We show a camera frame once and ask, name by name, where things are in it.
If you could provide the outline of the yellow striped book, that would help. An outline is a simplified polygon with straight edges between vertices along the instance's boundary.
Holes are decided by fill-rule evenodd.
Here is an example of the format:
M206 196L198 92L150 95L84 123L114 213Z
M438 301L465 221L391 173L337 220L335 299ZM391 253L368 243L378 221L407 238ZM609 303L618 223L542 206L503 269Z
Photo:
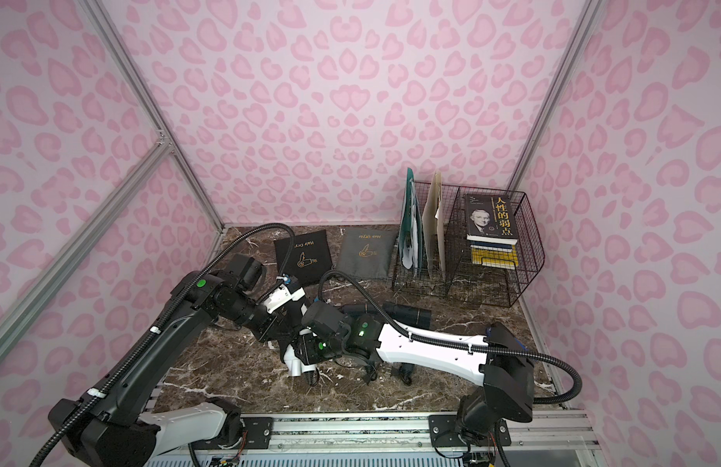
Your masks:
M471 262L477 266L515 270L519 258L514 245L502 244L498 248L473 246Z

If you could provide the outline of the beige file folder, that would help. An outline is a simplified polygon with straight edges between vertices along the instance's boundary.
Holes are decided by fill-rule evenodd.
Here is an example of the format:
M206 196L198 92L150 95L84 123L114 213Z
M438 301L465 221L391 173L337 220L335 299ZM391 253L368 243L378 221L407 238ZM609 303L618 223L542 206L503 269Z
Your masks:
M430 184L428 198L422 216L427 270L430 278L434 278L437 272L442 277L445 276L443 218L442 175L437 171Z

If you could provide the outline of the black portrait book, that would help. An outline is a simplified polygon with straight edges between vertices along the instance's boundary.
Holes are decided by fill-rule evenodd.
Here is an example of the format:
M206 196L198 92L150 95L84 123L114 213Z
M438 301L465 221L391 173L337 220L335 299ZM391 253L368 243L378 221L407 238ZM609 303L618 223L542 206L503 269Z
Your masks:
M516 245L518 230L506 196L465 194L468 241Z

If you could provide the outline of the dark green hair dryer left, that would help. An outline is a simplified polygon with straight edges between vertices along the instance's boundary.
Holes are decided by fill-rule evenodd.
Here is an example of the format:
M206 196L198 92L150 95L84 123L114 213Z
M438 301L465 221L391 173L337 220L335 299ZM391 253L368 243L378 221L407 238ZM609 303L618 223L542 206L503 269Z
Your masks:
M381 363L378 348L384 321L373 313L368 305L347 305L340 321L340 342L344 357L362 363L366 375L364 382L370 384L378 378L377 367Z

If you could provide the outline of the grey hair dryer pouch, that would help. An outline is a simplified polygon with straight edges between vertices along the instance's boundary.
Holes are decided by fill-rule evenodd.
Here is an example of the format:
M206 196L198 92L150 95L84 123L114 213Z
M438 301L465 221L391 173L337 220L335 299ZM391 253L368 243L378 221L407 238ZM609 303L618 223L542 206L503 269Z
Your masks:
M386 279L397 232L349 228L343 235L337 270L358 280Z

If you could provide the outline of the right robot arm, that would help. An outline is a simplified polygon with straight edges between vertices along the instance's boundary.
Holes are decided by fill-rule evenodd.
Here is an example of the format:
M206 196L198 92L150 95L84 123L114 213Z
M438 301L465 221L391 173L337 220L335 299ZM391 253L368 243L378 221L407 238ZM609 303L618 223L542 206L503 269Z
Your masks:
M392 317L354 278L348 281L371 310L348 314L316 298L302 313L301 332L294 341L296 357L306 365L352 359L366 367L368 377L386 363L420 366L469 381L476 389L459 403L453 428L468 446L501 448L505 422L530 423L535 406L571 401L584 387L574 367L531 352L500 322L474 336L421 329ZM536 396L538 362L568 375L571 387L557 395Z

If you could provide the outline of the black pouch middle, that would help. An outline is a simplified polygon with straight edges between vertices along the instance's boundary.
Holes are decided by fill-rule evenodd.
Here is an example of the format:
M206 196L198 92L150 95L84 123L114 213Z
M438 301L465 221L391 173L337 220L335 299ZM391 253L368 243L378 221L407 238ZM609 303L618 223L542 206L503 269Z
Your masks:
M280 267L288 258L284 273L296 277L303 286L318 284L321 277L333 268L326 230L296 235L292 251L288 251L289 243L288 237L273 242L277 266Z

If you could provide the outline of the dark green hair dryer right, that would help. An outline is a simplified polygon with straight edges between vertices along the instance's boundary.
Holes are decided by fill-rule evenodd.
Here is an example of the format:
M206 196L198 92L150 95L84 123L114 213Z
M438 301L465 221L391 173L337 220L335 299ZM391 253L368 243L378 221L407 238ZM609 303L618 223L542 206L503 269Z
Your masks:
M385 302L382 305L384 311L400 323L416 328L430 330L433 321L433 313L428 309L419 309L411 305L400 305ZM392 375L397 377L404 385L412 385L412 376L415 365L409 363L394 364Z

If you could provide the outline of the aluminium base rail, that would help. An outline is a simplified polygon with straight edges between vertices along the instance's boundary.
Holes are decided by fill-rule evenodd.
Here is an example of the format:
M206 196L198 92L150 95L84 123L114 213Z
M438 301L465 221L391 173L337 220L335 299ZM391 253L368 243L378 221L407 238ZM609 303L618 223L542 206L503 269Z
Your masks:
M223 455L572 451L586 466L601 458L598 437L581 411L537 411L529 423L501 421L475 429L456 412L242 414L229 420L216 405L203 403L144 412L136 424L153 429L156 437L148 461L188 447Z

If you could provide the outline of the green file folder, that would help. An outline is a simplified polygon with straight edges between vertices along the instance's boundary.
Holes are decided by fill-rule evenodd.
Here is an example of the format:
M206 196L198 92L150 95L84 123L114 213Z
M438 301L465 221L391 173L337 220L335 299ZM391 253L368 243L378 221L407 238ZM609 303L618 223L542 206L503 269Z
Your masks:
M403 208L399 225L399 260L405 270L419 277L427 266L425 237L421 204L418 200L417 185L412 169L406 170L404 181Z

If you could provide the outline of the dark green hair dryer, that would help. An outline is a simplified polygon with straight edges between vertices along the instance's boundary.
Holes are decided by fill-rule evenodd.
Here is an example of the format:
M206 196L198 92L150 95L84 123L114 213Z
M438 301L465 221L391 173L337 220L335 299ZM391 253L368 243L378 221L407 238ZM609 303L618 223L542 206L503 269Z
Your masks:
M433 321L433 313L428 309L419 309L411 305L400 305L385 302L382 305L384 311L400 323L416 328L430 330ZM394 364L392 375L397 377L404 385L412 385L412 376L415 365L409 363Z
M378 348L384 321L373 313L368 305L347 305L340 321L340 342L344 357L362 363L366 375L364 382L370 384L378 378L377 367L381 363Z

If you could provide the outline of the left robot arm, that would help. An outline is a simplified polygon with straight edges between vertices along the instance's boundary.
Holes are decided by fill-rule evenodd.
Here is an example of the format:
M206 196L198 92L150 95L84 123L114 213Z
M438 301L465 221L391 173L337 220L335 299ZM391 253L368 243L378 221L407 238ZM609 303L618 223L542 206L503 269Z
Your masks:
M224 269L210 263L188 274L105 377L77 400L62 399L50 410L55 432L33 465L41 465L57 445L89 466L144 466L160 453L202 440L243 444L241 411L223 399L158 416L145 414L144 408L183 351L220 317L250 330L259 342L275 341L282 352L292 352L302 328L305 292L295 277L279 274L256 300L249 293L261 276L260 264L240 256Z

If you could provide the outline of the white hair dryer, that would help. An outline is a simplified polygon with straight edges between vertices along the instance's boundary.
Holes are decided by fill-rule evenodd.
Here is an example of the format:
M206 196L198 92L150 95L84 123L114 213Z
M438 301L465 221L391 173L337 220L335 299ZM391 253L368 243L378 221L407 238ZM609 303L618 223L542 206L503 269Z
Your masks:
M294 353L289 344L283 354L283 361L288 368L289 377L304 377L310 386L316 386L320 381L320 373L316 365L304 364Z

